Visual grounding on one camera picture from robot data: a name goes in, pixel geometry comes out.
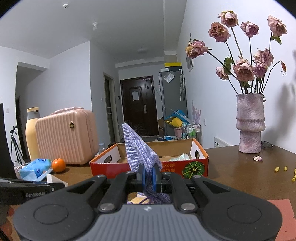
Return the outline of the purple knitted cloth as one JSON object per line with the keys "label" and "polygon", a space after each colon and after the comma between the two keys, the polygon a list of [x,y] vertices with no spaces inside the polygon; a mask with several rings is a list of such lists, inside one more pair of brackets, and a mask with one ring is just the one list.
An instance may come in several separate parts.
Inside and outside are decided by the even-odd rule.
{"label": "purple knitted cloth", "polygon": [[152,187],[152,168],[155,164],[159,169],[163,165],[154,150],[126,123],[122,124],[125,141],[125,150],[128,164],[131,171],[138,171],[142,164],[145,168],[144,191],[138,192],[131,201],[133,204],[165,204],[170,203],[170,197],[165,193],[157,193]]}

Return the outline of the blue tissue pack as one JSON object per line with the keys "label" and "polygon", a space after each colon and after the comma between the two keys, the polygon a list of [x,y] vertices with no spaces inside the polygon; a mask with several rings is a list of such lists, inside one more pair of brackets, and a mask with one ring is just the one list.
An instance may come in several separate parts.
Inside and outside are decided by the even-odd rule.
{"label": "blue tissue pack", "polygon": [[20,177],[26,181],[40,182],[46,178],[46,175],[51,173],[52,161],[49,159],[35,159],[26,166],[20,169]]}

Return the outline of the red cardboard box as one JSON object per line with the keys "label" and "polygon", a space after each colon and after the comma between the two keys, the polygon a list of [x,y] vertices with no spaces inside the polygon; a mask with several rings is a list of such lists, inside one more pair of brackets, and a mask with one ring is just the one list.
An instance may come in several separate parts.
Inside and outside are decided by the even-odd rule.
{"label": "red cardboard box", "polygon": [[[148,142],[147,145],[162,162],[162,172],[175,172],[186,179],[194,175],[208,176],[209,156],[196,139]],[[104,174],[109,179],[130,170],[122,143],[98,154],[89,164],[94,176]]]}

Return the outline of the utility cart with bottles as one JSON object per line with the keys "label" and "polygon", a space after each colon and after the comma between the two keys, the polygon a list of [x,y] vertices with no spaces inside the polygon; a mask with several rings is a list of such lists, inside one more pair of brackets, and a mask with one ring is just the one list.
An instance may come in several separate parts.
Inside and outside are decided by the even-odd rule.
{"label": "utility cart with bottles", "polygon": [[202,144],[202,126],[200,124],[183,125],[180,128],[174,128],[174,132],[178,140],[195,138]]}

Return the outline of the orange fruit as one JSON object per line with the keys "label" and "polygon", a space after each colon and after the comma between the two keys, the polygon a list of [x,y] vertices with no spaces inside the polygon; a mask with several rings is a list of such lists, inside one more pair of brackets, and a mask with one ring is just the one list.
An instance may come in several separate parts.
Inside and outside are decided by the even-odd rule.
{"label": "orange fruit", "polygon": [[52,169],[55,173],[64,172],[66,169],[66,163],[63,159],[58,158],[52,161]]}

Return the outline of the dark entrance door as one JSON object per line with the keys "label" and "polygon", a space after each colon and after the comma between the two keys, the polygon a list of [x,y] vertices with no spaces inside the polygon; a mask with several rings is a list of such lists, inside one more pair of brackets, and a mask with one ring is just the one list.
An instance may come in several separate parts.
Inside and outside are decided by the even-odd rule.
{"label": "dark entrance door", "polygon": [[125,123],[141,137],[158,135],[153,77],[124,79],[120,87]]}

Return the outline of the pink ribbed suitcase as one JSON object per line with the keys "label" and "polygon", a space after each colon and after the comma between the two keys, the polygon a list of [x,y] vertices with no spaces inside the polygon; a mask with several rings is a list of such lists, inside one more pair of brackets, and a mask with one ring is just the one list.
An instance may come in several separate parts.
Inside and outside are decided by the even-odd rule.
{"label": "pink ribbed suitcase", "polygon": [[90,110],[60,109],[38,119],[35,127],[42,158],[84,165],[99,151],[95,114]]}

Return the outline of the yellow bottle with cap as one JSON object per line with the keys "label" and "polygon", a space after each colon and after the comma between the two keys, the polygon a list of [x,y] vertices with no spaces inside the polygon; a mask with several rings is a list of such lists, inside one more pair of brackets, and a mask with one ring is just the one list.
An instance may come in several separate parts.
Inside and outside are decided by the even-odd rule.
{"label": "yellow bottle with cap", "polygon": [[26,142],[29,151],[30,160],[40,158],[40,152],[36,134],[36,122],[40,118],[40,112],[38,107],[27,109],[27,122],[26,122]]}

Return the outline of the grey refrigerator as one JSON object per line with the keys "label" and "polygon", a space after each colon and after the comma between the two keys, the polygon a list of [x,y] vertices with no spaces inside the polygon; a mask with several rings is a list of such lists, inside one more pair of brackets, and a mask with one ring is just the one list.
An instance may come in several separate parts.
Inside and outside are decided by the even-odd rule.
{"label": "grey refrigerator", "polygon": [[181,66],[168,67],[168,71],[159,72],[159,84],[162,101],[163,119],[181,110],[188,116],[185,82],[182,79]]}

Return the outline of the fallen pink petal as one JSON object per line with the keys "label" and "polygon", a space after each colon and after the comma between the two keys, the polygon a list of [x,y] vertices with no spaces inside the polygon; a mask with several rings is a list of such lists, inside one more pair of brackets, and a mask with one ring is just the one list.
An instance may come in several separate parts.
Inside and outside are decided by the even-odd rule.
{"label": "fallen pink petal", "polygon": [[260,156],[255,156],[255,157],[253,158],[253,160],[254,160],[254,161],[262,161],[263,159],[262,159],[262,157],[260,157]]}

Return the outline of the pink textured vase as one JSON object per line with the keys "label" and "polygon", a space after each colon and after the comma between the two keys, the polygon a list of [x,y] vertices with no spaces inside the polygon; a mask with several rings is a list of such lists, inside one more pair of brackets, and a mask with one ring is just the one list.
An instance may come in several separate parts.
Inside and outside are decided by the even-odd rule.
{"label": "pink textured vase", "polygon": [[264,104],[261,94],[238,94],[236,128],[240,130],[239,151],[257,154],[261,151],[261,132],[265,130]]}

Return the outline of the pink sponge block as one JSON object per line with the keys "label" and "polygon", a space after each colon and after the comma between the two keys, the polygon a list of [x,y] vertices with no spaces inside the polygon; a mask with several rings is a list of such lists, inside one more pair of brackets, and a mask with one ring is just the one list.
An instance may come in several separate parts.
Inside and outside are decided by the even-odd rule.
{"label": "pink sponge block", "polygon": [[275,241],[294,241],[296,237],[295,214],[289,199],[269,200],[281,212],[282,226]]}

